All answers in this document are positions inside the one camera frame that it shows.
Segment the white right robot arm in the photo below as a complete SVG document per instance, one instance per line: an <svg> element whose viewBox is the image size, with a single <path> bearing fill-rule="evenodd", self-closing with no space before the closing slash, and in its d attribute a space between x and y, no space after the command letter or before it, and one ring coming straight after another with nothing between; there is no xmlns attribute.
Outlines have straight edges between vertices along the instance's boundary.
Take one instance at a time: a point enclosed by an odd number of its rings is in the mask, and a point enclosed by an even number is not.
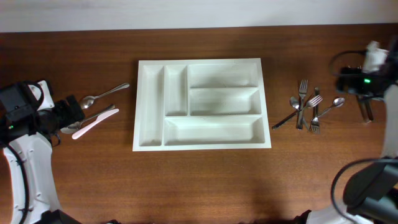
<svg viewBox="0 0 398 224"><path fill-rule="evenodd" d="M307 210L294 223L397 223L397 41L387 50L372 41L360 53L363 66L341 68L336 89L355 95L360 103L385 103L382 154L342 167L331 185L331 206Z"/></svg>

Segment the silver fork diagonal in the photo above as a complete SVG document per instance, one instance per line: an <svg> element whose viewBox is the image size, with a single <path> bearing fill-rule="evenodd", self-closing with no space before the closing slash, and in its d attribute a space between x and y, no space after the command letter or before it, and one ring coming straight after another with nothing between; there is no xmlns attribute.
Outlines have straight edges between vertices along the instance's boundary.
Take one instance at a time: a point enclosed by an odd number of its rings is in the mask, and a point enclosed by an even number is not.
<svg viewBox="0 0 398 224"><path fill-rule="evenodd" d="M314 108L322 100L323 100L323 98L320 95L315 96L307 101L307 104L303 107L303 109L300 109L300 103L299 103L298 99L296 99L294 96L292 96L289 100L289 103L295 109L295 112L288 115L288 117L284 118L282 121L279 121L277 124L273 125L272 129L276 130L276 129L280 128L284 123L286 123L287 121L292 119L294 116L296 116L297 114L299 114L300 112L302 112L303 110L305 110L307 108Z"/></svg>

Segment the silver fork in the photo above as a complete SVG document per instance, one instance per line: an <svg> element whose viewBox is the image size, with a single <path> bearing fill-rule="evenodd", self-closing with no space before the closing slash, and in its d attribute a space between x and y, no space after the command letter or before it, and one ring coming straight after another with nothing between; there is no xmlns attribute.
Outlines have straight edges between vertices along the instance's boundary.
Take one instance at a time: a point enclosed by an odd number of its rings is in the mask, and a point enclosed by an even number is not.
<svg viewBox="0 0 398 224"><path fill-rule="evenodd" d="M302 108L304 107L304 102L305 102L305 97L307 95L307 90L308 90L308 80L302 80L299 86L299 90L298 90L298 95L300 97L300 106L299 106L299 112L298 112L298 120L297 120L297 124L296 124L296 128L298 130L302 130L303 129L303 111Z"/></svg>

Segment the small silver spoon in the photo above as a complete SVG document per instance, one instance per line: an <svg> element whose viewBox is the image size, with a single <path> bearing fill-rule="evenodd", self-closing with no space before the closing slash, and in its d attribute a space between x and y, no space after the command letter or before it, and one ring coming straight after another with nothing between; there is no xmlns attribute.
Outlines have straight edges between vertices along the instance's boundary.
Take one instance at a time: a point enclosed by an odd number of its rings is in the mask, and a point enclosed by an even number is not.
<svg viewBox="0 0 398 224"><path fill-rule="evenodd" d="M318 119L319 117L322 117L324 114L326 114L327 112L329 112L331 109L333 108L338 108L340 106L342 106L345 102L345 98L340 97L340 98L335 98L331 104L331 106L329 106L328 108L324 109L320 114L315 115L314 118Z"/></svg>
<svg viewBox="0 0 398 224"><path fill-rule="evenodd" d="M291 107L295 108L298 111L299 110L299 106L300 106L298 99L296 99L294 96L292 96L289 101L290 101ZM306 127L306 129L309 131L310 127L307 124L305 118L303 118L302 123Z"/></svg>

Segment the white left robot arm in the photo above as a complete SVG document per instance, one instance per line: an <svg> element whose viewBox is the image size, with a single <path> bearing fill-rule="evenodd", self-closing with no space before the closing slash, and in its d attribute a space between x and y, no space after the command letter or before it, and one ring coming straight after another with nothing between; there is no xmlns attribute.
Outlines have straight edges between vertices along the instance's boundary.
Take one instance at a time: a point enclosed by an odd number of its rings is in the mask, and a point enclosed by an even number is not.
<svg viewBox="0 0 398 224"><path fill-rule="evenodd" d="M76 223L59 202L52 137L85 115L73 95L54 102L47 80L1 88L1 149L12 184L12 223Z"/></svg>

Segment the silver fork tines down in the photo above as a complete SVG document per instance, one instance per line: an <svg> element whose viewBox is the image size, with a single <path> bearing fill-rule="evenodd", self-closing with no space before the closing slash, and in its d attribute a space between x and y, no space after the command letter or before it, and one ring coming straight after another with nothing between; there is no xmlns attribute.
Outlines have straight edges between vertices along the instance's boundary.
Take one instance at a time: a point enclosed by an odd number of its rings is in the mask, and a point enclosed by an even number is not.
<svg viewBox="0 0 398 224"><path fill-rule="evenodd" d="M313 134L320 134L320 123L318 120L318 105L313 108L313 118L311 120L311 130Z"/></svg>

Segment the silver metal tongs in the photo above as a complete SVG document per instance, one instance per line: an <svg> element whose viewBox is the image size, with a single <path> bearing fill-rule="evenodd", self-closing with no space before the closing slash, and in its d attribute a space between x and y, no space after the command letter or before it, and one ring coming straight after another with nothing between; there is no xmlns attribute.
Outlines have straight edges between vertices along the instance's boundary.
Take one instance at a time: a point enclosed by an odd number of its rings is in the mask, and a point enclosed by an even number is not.
<svg viewBox="0 0 398 224"><path fill-rule="evenodd" d="M361 115L365 123L370 123L374 120L373 111L369 100L366 100L363 96L356 97Z"/></svg>

